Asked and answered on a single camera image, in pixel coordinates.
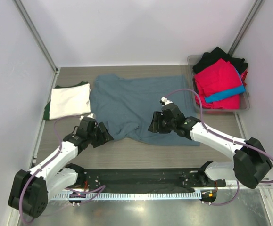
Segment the grey blue t shirt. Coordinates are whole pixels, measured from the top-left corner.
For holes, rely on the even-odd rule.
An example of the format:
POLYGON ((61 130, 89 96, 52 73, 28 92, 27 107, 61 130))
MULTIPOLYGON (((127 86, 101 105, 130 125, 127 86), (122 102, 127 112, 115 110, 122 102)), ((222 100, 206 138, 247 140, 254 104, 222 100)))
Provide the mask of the grey blue t shirt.
POLYGON ((115 141, 131 138, 149 145, 199 146, 195 141, 169 134, 151 133, 148 128, 153 113, 161 110, 160 99, 170 94, 186 117, 196 116, 184 75, 125 79, 117 75, 100 75, 90 94, 91 111, 103 122, 115 141))

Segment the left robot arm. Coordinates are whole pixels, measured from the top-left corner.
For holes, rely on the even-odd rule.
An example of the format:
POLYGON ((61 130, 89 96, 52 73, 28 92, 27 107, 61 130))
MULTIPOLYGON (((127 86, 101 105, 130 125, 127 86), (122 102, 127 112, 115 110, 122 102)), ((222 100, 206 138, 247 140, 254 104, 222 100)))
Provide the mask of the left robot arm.
POLYGON ((18 171, 13 180, 8 205, 38 218, 49 201, 63 189, 85 184, 84 169, 69 162, 89 145, 93 148, 113 140, 104 123, 98 123, 93 116, 80 117, 80 124, 59 139, 59 146, 46 159, 29 170, 18 171))

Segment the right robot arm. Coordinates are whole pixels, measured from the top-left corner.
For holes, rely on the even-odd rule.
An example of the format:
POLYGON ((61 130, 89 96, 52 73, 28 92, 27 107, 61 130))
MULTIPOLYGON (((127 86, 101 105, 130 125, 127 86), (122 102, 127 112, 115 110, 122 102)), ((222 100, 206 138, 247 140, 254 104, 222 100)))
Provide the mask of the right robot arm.
POLYGON ((209 186, 216 180, 237 180, 247 188, 254 189, 272 168, 270 159, 264 155, 257 139, 243 140, 212 130, 196 117, 185 117, 173 103, 153 113, 148 130, 160 134, 174 132, 180 137, 205 144, 230 159, 229 162, 212 161, 204 165, 203 171, 198 174, 198 181, 203 186, 209 186))

